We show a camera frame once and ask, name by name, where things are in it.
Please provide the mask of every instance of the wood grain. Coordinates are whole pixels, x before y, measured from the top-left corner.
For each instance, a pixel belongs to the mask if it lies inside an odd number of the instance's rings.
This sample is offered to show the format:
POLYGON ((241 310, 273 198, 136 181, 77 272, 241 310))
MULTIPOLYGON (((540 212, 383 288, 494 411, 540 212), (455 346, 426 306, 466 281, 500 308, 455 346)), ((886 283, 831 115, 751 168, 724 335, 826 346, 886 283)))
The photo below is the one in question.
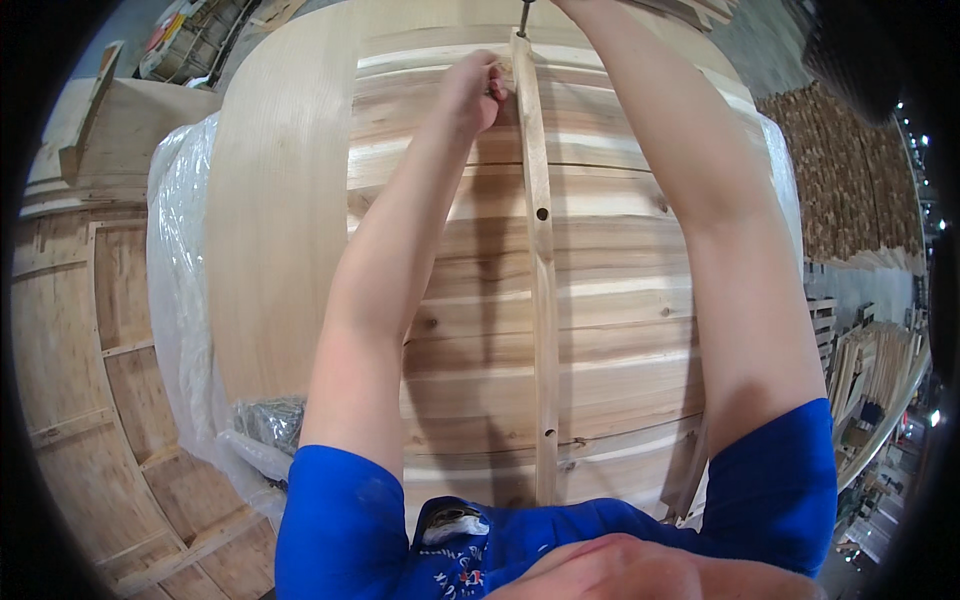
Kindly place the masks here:
POLYGON ((346 244, 355 10, 340 4, 280 28, 244 61, 224 101, 205 245, 229 401, 306 391, 346 244))
POLYGON ((530 42, 512 32, 510 49, 516 80, 516 106, 523 146, 527 236, 530 244, 534 335, 534 398, 537 403, 536 498, 539 506, 557 502, 558 395, 560 356, 557 275, 554 271, 553 205, 540 110, 540 88, 530 42))

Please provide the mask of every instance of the wooden frame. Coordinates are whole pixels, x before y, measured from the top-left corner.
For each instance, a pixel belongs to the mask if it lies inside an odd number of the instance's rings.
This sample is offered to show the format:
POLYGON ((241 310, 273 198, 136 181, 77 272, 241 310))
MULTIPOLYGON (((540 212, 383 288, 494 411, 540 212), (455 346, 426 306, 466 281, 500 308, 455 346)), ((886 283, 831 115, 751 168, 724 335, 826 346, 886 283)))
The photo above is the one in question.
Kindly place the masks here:
POLYGON ((514 62, 516 105, 523 147, 527 235, 533 274, 534 382, 537 399, 536 497, 539 506, 556 503, 557 433, 559 426, 560 354, 557 330, 557 275, 553 264, 553 206, 546 141, 540 110, 540 89, 530 40, 514 29, 510 50, 514 62))

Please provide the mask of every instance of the floor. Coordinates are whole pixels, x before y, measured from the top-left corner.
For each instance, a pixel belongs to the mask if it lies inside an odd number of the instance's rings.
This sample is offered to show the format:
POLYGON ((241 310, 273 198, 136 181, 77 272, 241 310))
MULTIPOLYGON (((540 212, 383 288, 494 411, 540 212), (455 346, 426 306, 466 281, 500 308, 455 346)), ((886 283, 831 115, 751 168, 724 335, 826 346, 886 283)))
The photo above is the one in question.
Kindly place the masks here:
POLYGON ((124 41, 114 77, 129 77, 140 64, 147 41, 156 29, 156 21, 172 0, 124 0, 117 5, 86 52, 73 68, 71 79, 96 77, 104 47, 117 39, 124 41))

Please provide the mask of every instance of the hand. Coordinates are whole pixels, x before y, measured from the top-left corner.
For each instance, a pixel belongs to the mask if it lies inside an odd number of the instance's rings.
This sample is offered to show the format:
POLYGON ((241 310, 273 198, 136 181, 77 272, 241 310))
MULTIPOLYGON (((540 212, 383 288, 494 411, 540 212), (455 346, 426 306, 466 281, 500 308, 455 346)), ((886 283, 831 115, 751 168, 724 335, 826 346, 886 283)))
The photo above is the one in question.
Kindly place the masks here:
POLYGON ((440 106, 473 134, 493 125, 506 99, 503 74, 489 50, 471 52, 444 74, 440 106))

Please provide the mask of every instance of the plastic bag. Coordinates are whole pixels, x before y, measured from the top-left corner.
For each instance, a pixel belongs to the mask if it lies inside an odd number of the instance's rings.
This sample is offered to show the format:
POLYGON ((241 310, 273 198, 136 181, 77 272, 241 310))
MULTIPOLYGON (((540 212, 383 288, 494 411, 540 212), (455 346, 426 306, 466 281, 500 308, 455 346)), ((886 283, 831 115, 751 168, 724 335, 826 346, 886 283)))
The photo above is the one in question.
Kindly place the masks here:
MULTIPOLYGON (((230 430, 233 420, 213 352, 204 272, 206 184, 218 117, 214 113, 196 125, 174 130, 160 142, 150 162, 150 324, 160 375, 180 432, 178 444, 225 473, 245 502, 276 521, 283 515, 286 494, 248 460, 255 452, 238 453, 242 440, 219 435, 230 430)), ((283 462, 279 456, 271 458, 271 464, 283 462)), ((277 469, 274 466, 270 473, 277 474, 277 469)))

